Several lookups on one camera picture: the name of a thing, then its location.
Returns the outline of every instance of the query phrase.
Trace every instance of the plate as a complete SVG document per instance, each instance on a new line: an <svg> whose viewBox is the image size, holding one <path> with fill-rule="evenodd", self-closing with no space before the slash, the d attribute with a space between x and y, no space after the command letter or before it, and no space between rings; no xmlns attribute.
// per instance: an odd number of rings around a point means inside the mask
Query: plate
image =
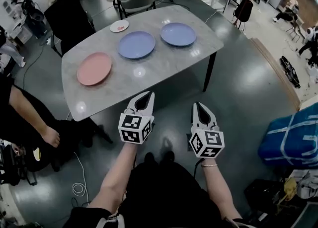
<svg viewBox="0 0 318 228"><path fill-rule="evenodd" d="M111 32L121 32L124 31L126 28L128 28L129 22L122 19L122 20L117 20L113 24L110 25L110 31Z"/></svg>
<svg viewBox="0 0 318 228"><path fill-rule="evenodd" d="M80 64L77 77L81 84L92 86L100 83L109 74L111 69L111 58L103 52L89 55Z"/></svg>
<svg viewBox="0 0 318 228"><path fill-rule="evenodd" d="M156 41L144 31L131 32L125 35L118 45L118 53L127 59L139 59L153 51Z"/></svg>
<svg viewBox="0 0 318 228"><path fill-rule="evenodd" d="M196 34L194 30L183 23L169 23L161 29L161 38L173 46L187 46L194 43Z"/></svg>

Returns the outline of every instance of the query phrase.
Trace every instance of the blue bag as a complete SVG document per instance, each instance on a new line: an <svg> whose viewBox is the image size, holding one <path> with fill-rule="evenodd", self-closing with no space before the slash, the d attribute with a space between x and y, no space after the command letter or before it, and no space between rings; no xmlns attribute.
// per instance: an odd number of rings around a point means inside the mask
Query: blue bag
<svg viewBox="0 0 318 228"><path fill-rule="evenodd" d="M258 149L268 165L318 166L318 103L272 121Z"/></svg>

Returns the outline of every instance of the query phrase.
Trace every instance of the black chair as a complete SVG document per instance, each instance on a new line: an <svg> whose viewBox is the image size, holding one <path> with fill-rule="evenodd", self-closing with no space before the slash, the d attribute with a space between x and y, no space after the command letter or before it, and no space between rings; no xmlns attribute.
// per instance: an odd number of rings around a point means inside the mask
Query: black chair
<svg viewBox="0 0 318 228"><path fill-rule="evenodd" d="M58 0L44 15L53 31L51 47L60 57L96 32L93 20L82 8L80 0ZM61 53L55 47L54 36L61 40Z"/></svg>

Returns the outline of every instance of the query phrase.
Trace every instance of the hand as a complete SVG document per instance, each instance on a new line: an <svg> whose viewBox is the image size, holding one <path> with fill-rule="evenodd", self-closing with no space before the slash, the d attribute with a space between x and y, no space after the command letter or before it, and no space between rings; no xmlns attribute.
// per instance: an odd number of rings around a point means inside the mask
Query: hand
<svg viewBox="0 0 318 228"><path fill-rule="evenodd" d="M60 144L60 135L53 128L46 126L44 133L41 134L43 140L57 148Z"/></svg>

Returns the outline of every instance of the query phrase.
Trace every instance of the small white plate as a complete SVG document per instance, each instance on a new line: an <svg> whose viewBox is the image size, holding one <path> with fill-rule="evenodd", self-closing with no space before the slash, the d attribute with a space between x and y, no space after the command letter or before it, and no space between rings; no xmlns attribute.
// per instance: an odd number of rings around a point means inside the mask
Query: small white plate
<svg viewBox="0 0 318 228"><path fill-rule="evenodd" d="M126 28L128 28L129 22L122 19L114 22L113 24L110 25L110 31L112 32L121 32L124 31Z"/></svg>

